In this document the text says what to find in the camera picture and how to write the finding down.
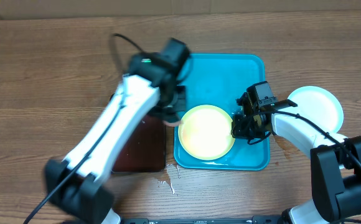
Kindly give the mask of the green dish sponge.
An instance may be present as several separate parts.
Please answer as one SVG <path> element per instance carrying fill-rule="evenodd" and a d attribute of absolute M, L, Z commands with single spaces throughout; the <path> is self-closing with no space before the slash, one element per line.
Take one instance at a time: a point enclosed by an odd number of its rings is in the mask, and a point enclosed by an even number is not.
<path fill-rule="evenodd" d="M 163 123 L 166 125 L 166 126 L 169 126 L 169 127 L 176 127 L 176 126 L 179 126 L 182 124 L 182 121 L 179 120 L 179 121 L 176 121 L 176 122 L 173 122 L 173 123 L 170 123 L 168 121 L 163 121 Z"/>

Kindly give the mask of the yellow-green plate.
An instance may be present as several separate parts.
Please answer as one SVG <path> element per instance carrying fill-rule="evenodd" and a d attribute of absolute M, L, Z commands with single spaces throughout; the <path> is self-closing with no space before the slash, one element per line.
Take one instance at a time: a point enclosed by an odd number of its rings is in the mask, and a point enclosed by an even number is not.
<path fill-rule="evenodd" d="M 203 161 L 223 157 L 233 147 L 232 119 L 213 105 L 195 106 L 183 115 L 178 137 L 184 150 Z"/>

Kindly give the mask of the light blue plate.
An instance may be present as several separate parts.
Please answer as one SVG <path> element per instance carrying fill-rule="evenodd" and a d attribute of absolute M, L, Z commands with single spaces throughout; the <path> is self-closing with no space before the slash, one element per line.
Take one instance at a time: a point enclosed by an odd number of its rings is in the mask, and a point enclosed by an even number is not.
<path fill-rule="evenodd" d="M 288 99 L 298 105 L 303 116 L 323 130 L 338 133 L 344 122 L 344 111 L 339 100 L 318 86 L 303 86 L 294 90 Z"/>

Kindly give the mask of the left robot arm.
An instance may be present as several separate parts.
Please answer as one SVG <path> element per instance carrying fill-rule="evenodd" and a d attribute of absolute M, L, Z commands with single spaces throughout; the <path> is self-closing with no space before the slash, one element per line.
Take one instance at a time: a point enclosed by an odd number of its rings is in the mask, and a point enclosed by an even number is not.
<path fill-rule="evenodd" d="M 112 209 L 114 196 L 103 185 L 147 114 L 167 123 L 179 122 L 177 114 L 185 110 L 186 96 L 178 76 L 189 58 L 189 48 L 174 38 L 160 52 L 140 49 L 133 55 L 122 82 L 87 135 L 61 162 L 46 163 L 47 196 L 33 212 L 50 202 L 77 223 L 120 223 Z"/>

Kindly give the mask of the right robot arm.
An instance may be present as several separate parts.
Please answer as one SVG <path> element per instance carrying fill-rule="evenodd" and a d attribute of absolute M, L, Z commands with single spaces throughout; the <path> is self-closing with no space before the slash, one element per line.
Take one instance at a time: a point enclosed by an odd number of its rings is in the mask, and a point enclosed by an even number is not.
<path fill-rule="evenodd" d="M 255 83 L 236 103 L 241 113 L 231 134 L 249 145 L 279 136 L 310 160 L 312 198 L 280 215 L 254 216 L 252 223 L 358 223 L 361 214 L 361 136 L 339 133 L 339 100 L 318 86 L 303 86 L 279 100 L 268 82 Z"/>

